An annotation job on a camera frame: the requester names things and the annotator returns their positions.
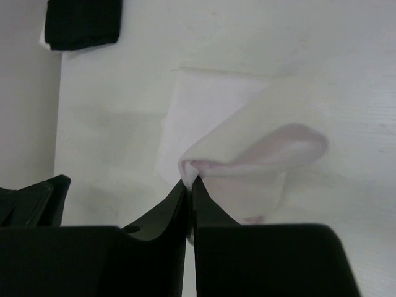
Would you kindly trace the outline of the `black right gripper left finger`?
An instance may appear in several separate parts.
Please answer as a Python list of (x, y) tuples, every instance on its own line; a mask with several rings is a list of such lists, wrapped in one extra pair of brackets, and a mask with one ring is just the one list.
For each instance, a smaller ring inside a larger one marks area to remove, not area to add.
[(136, 221), (107, 258), (105, 296), (181, 296), (187, 236), (187, 190), (178, 182)]

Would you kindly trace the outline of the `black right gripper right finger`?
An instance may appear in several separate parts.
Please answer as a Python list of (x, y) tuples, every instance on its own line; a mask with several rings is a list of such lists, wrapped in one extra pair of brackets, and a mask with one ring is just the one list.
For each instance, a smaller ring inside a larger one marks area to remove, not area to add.
[(321, 224), (241, 225), (192, 188), (198, 296), (359, 296), (335, 232)]

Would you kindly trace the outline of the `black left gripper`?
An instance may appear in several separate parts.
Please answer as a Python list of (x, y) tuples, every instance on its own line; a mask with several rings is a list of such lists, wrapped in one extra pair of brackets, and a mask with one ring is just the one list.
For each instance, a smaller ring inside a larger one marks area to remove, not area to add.
[(71, 179), (65, 175), (22, 189), (1, 189), (1, 227), (59, 227)]

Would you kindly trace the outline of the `light pink tank top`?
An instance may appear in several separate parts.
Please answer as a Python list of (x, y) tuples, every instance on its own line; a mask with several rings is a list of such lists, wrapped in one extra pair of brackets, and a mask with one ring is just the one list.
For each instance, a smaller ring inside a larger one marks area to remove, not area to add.
[(266, 79), (181, 68), (156, 171), (210, 198), (241, 225), (263, 225), (280, 205), (286, 174), (322, 158), (314, 87), (302, 77)]

